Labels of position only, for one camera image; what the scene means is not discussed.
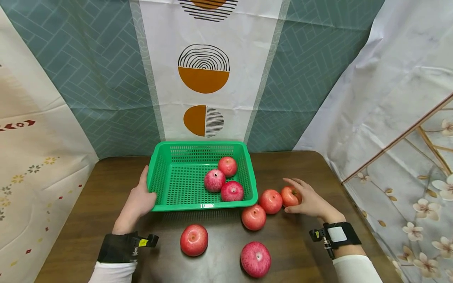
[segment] red apple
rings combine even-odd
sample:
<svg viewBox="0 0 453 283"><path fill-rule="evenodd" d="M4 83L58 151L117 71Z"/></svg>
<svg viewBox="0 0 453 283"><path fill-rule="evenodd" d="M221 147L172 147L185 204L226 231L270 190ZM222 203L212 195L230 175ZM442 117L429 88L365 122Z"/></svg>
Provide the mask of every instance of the red apple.
<svg viewBox="0 0 453 283"><path fill-rule="evenodd" d="M283 206L296 206L302 202L302 195L293 186L285 186L282 189Z"/></svg>
<svg viewBox="0 0 453 283"><path fill-rule="evenodd" d="M225 174L218 169L213 169L204 176L204 186L210 192L220 192L226 181Z"/></svg>
<svg viewBox="0 0 453 283"><path fill-rule="evenodd" d="M246 244L241 252L241 264L253 278L261 278L270 268L270 254L266 246L260 242Z"/></svg>
<svg viewBox="0 0 453 283"><path fill-rule="evenodd" d="M252 231L258 231L266 224L266 211L260 205L246 207L241 215L244 226Z"/></svg>
<svg viewBox="0 0 453 283"><path fill-rule="evenodd" d="M181 250L188 256L199 256L207 248L207 231L198 224L187 226L179 241Z"/></svg>
<svg viewBox="0 0 453 283"><path fill-rule="evenodd" d="M260 196L258 203L267 214L275 214L280 211L283 204L282 196L276 190L265 190Z"/></svg>
<svg viewBox="0 0 453 283"><path fill-rule="evenodd" d="M220 196L223 201L242 201L244 199L244 188L236 181L229 181L222 186Z"/></svg>
<svg viewBox="0 0 453 283"><path fill-rule="evenodd" d="M225 156L220 159L217 168L222 171L227 178L233 177L237 172L237 163L233 157Z"/></svg>

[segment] green plastic basket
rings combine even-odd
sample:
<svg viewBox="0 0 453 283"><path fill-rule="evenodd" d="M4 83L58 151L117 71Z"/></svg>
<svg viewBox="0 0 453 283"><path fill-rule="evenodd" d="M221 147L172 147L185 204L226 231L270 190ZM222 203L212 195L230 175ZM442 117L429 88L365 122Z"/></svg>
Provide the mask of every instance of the green plastic basket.
<svg viewBox="0 0 453 283"><path fill-rule="evenodd" d="M208 192L204 176L225 156L237 162L235 180L244 188L244 200L223 202ZM247 147L237 141L164 141L156 145L149 163L148 190L157 193L152 211L201 210L252 206L258 201L255 174Z"/></svg>

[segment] brown tabletop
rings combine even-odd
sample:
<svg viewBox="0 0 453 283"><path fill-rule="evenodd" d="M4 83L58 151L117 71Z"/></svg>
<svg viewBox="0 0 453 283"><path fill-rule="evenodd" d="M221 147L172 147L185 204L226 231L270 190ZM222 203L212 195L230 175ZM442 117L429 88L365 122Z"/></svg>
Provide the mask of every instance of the brown tabletop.
<svg viewBox="0 0 453 283"><path fill-rule="evenodd" d="M305 180L352 223L382 281L400 282L321 155L280 152L251 156L259 193L268 188L279 191L285 185L282 177ZM104 235L111 232L148 162L149 157L108 158L95 166L36 282L89 280ZM205 226L209 233L208 248L197 258L185 256L179 247L182 231L193 223ZM337 282L323 245L313 243L308 235L319 227L317 219L288 215L283 210L268 216L258 232L242 226L241 209L150 213L140 220L139 233L145 237L156 234L160 239L155 249L141 248L133 282ZM251 241L266 245L272 257L270 271L261 280L249 278L239 264L242 248Z"/></svg>

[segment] herringbone pattern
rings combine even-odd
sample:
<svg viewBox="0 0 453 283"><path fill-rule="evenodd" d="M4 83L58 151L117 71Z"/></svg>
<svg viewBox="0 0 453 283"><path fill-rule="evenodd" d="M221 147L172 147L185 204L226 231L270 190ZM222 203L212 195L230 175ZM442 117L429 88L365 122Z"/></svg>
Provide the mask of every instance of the herringbone pattern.
<svg viewBox="0 0 453 283"><path fill-rule="evenodd" d="M248 141L250 151L292 150L357 56L384 0L291 1Z"/></svg>
<svg viewBox="0 0 453 283"><path fill-rule="evenodd" d="M160 141L127 0L0 0L100 158Z"/></svg>
<svg viewBox="0 0 453 283"><path fill-rule="evenodd" d="M384 0L293 0L250 151L291 150L363 46ZM160 141L126 0L0 0L100 158Z"/></svg>

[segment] white sleeve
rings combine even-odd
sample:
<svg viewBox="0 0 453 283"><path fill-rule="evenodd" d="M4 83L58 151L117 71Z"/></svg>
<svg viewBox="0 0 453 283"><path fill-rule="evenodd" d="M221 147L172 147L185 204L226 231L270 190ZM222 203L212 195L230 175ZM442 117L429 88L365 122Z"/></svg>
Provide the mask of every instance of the white sleeve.
<svg viewBox="0 0 453 283"><path fill-rule="evenodd" d="M131 283L137 263L103 264L96 262L88 283Z"/></svg>
<svg viewBox="0 0 453 283"><path fill-rule="evenodd" d="M340 283L382 283L371 260L359 254L345 255L333 260Z"/></svg>

